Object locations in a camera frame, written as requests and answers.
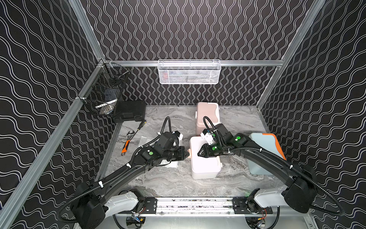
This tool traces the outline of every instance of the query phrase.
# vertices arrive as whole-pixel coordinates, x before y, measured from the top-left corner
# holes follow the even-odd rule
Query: orange wrench handle
[[[128,144],[130,143],[131,140],[127,140],[127,142],[124,144],[124,147],[123,147],[123,150],[122,150],[122,153],[126,153],[127,152],[127,148],[128,148]]]

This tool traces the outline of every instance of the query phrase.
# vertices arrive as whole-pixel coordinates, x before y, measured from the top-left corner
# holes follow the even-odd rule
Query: white wire basket
[[[220,60],[158,60],[161,84],[217,84]]]

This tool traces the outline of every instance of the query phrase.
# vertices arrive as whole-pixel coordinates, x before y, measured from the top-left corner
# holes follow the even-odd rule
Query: aluminum frame
[[[108,60],[123,67],[157,67],[157,60]],[[282,66],[283,60],[220,60],[221,67]]]
[[[232,197],[156,197],[156,213],[141,213],[142,217],[258,217],[262,214],[235,214]],[[273,207],[275,217],[277,208]],[[291,207],[281,206],[280,216],[309,217],[308,213],[300,213]]]
[[[95,67],[94,71],[90,75],[89,79],[80,90],[79,97],[84,97],[94,80],[97,78],[99,71],[103,69],[103,62],[100,61]],[[22,177],[19,184],[11,194],[8,201],[6,201],[3,209],[0,212],[0,228],[8,229],[14,222],[15,218],[19,214],[19,211],[23,207],[25,201],[36,185],[38,179],[42,175],[43,171],[47,167],[56,149],[63,140],[65,134],[69,130],[72,122],[79,113],[83,102],[77,97],[72,102],[67,112],[62,117],[61,121],[52,132],[51,136],[34,159],[33,163],[27,170],[26,174]]]
[[[317,225],[317,223],[314,219],[314,216],[309,214],[309,216],[304,217],[304,219],[305,219],[305,222],[306,222],[306,225],[307,225],[308,229],[319,229],[318,225]]]
[[[100,165],[99,171],[98,171],[98,175],[95,178],[95,181],[100,180],[101,178],[103,178],[105,176],[105,173],[107,172],[107,168],[108,168],[108,164],[109,161],[111,159],[112,153],[113,153],[113,149],[116,145],[117,142],[117,138],[119,135],[119,132],[121,131],[121,127],[122,127],[122,123],[117,123],[115,130],[113,132],[112,138],[108,144],[108,148],[107,151],[105,152],[102,164]]]
[[[85,33],[86,39],[89,42],[95,58],[97,60],[102,59],[103,61],[105,61],[105,56],[102,52],[102,49],[100,48],[100,44],[97,40],[97,37],[95,36],[92,25],[90,24],[89,19],[86,16],[85,9],[83,8],[80,0],[69,0],[69,3],[74,10],[74,13],[80,23],[81,28]]]
[[[301,42],[304,40],[307,31],[313,24],[316,16],[322,9],[325,0],[314,0],[310,6],[310,9],[306,13],[301,25],[299,26],[294,38],[292,39],[290,45],[288,46],[285,55],[283,55],[282,60],[283,64],[281,67],[276,68],[274,71],[267,87],[265,88],[261,98],[258,101],[257,107],[259,110],[262,110],[265,102],[267,101],[268,97],[270,96],[272,90],[277,84],[277,81],[280,79],[283,71],[287,67],[288,63],[291,61],[292,57],[294,56],[296,50],[299,48]]]
[[[266,123],[266,120],[264,119],[264,116],[263,116],[262,112],[258,109],[257,109],[257,112],[258,112],[259,119],[261,120],[261,122],[264,126],[264,129],[266,130],[266,133],[270,133],[271,131],[269,130],[269,127]]]

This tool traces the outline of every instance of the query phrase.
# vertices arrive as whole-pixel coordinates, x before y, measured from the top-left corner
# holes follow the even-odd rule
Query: black tool case
[[[115,122],[136,121],[142,122],[145,119],[146,103],[143,100],[117,101],[113,119]]]

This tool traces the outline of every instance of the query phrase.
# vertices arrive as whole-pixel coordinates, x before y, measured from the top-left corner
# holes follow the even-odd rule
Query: screwdriver
[[[140,125],[138,126],[136,133],[145,125],[146,120],[143,120]]]

